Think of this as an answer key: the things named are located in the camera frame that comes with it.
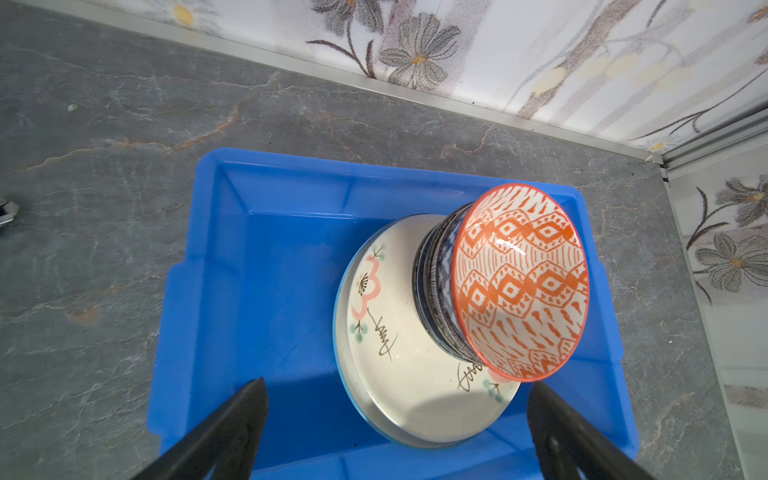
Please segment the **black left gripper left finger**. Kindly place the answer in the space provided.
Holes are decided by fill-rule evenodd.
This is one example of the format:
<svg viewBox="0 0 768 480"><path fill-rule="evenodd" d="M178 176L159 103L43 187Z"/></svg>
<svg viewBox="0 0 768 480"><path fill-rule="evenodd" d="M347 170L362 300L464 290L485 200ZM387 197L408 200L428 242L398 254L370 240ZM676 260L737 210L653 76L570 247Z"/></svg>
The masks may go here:
<svg viewBox="0 0 768 480"><path fill-rule="evenodd" d="M249 479L268 412L265 380L252 380L135 477Z"/></svg>

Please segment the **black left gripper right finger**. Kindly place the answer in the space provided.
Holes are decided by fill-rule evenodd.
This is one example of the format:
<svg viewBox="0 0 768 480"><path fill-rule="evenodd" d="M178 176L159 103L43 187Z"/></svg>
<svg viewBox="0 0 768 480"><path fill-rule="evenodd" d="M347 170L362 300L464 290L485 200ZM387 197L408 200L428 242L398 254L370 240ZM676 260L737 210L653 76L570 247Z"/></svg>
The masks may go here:
<svg viewBox="0 0 768 480"><path fill-rule="evenodd" d="M533 384L526 416L545 479L653 479L542 382Z"/></svg>

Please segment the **cream floral plate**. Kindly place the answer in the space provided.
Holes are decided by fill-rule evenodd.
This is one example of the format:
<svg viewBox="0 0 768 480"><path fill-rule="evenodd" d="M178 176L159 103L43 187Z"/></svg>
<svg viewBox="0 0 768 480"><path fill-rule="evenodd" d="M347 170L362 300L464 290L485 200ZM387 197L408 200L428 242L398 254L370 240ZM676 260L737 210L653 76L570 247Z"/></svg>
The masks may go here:
<svg viewBox="0 0 768 480"><path fill-rule="evenodd" d="M452 357L426 333L412 287L413 264L442 216L419 214L376 232L359 250L344 331L352 362L380 411L438 449L487 429L517 396L519 383Z"/></svg>

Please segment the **orange patterned bowl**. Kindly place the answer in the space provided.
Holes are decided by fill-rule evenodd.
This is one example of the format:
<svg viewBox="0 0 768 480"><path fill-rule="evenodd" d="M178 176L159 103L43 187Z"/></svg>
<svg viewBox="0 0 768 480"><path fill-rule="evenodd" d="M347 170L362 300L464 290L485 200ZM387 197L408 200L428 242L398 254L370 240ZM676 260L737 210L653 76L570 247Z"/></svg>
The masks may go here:
<svg viewBox="0 0 768 480"><path fill-rule="evenodd" d="M495 187L464 215L451 293L470 348L499 377L533 382L573 355L585 329L585 247L563 207L534 186Z"/></svg>

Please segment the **watermelon pattern white plate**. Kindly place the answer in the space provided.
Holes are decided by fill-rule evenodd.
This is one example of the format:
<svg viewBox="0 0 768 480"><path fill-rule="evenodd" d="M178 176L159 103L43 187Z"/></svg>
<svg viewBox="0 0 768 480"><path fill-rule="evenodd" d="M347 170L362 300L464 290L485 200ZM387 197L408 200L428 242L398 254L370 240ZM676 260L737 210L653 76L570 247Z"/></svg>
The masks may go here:
<svg viewBox="0 0 768 480"><path fill-rule="evenodd" d="M375 405L367 390L359 383L360 376L355 368L349 341L344 331L346 328L348 306L347 295L352 285L352 272L361 262L363 253L358 250L347 266L337 291L333 313L333 345L336 365L341 382L354 408L363 420L378 434L387 440L414 448L430 448L429 442L423 441L398 427L390 421Z"/></svg>

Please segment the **red bowl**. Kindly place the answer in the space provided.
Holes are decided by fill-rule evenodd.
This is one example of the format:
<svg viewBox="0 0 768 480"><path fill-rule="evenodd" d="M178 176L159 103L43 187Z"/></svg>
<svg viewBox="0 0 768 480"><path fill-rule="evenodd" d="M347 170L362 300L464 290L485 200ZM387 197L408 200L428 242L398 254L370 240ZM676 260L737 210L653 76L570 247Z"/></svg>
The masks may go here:
<svg viewBox="0 0 768 480"><path fill-rule="evenodd" d="M453 250L470 202L435 225L422 240L414 260L412 287L422 326L452 357L483 364L462 329L453 300Z"/></svg>

